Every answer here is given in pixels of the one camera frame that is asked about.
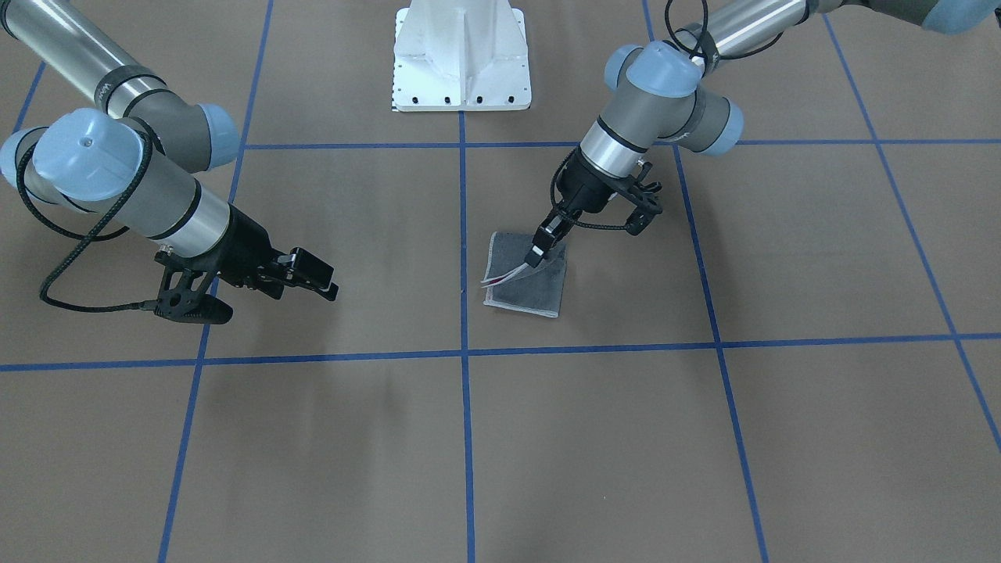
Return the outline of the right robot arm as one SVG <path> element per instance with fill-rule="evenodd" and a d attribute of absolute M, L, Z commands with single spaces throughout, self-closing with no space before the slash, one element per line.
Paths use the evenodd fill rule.
<path fill-rule="evenodd" d="M 2 172 L 35 213 L 38 204 L 93 213 L 98 221 L 43 282 L 54 282 L 110 222 L 158 245 L 164 274 L 156 298 L 125 303 L 181 323 L 225 323 L 229 306 L 214 279 L 279 299 L 287 286 L 332 302 L 339 289 L 325 261 L 296 247 L 283 253 L 267 231 L 198 181 L 239 156 L 228 111 L 187 103 L 67 1 L 4 1 L 2 28 L 28 46 L 93 104 L 48 126 L 18 131 L 2 146 Z"/>

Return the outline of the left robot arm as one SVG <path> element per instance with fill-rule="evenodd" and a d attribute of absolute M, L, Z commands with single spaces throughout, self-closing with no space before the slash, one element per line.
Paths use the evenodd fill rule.
<path fill-rule="evenodd" d="M 787 30 L 841 1 L 733 1 L 701 20 L 670 27 L 665 40 L 616 49 L 605 64 L 612 97 L 585 138 L 562 161 L 551 182 L 553 208 L 526 253 L 539 267 L 584 214 L 600 213 L 615 195 L 633 212 L 622 231 L 639 235 L 662 212 L 658 182 L 644 183 L 644 160 L 658 140 L 705 156 L 732 149 L 744 115 L 733 101 L 701 83 L 720 66 L 768 49 Z"/>

